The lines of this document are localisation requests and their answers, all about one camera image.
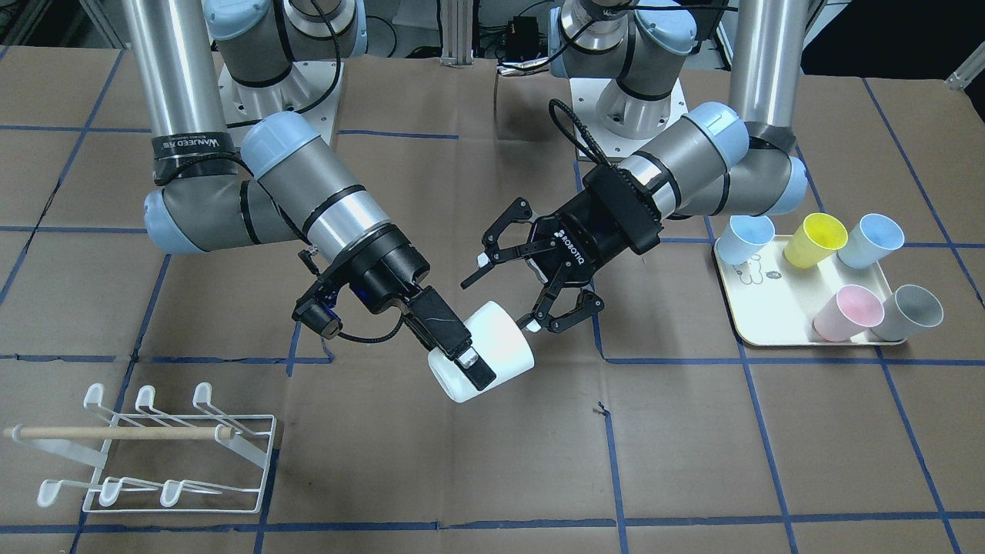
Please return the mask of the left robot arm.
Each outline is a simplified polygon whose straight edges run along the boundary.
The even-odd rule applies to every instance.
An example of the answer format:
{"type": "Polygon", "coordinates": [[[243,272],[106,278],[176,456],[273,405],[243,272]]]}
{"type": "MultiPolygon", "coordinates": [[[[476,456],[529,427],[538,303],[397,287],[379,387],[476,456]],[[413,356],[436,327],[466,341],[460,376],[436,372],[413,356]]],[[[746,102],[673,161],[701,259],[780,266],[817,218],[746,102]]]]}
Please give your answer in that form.
{"type": "Polygon", "coordinates": [[[669,123],[697,10],[674,1],[566,1],[553,11],[552,73],[606,78],[598,116],[643,144],[613,162],[576,122],[578,149],[594,162],[581,192],[543,216],[514,200],[482,236],[478,268],[462,288],[524,260],[543,288],[518,324],[559,333],[604,308],[588,291],[594,275],[626,250],[654,249],[665,221],[781,215],[802,202],[808,179],[792,154],[791,124],[809,2],[740,2],[728,101],[669,123]]]}

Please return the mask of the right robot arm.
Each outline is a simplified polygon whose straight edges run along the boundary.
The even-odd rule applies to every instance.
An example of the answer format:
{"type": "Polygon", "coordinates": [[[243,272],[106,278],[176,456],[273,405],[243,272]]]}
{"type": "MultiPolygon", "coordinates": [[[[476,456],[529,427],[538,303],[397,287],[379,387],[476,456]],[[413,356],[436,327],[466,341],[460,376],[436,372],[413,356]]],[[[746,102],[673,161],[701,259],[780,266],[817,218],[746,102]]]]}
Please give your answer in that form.
{"type": "Polygon", "coordinates": [[[321,18],[311,41],[337,41],[356,20],[352,1],[126,1],[124,11],[150,112],[157,189],[145,197],[145,228],[159,249],[300,239],[316,283],[296,302],[296,322],[341,336],[334,308],[349,287],[372,313],[398,309],[443,385],[482,392],[506,376],[482,316],[462,322],[423,285],[429,263],[305,119],[318,99],[292,52],[302,35],[285,17],[321,18]]]}

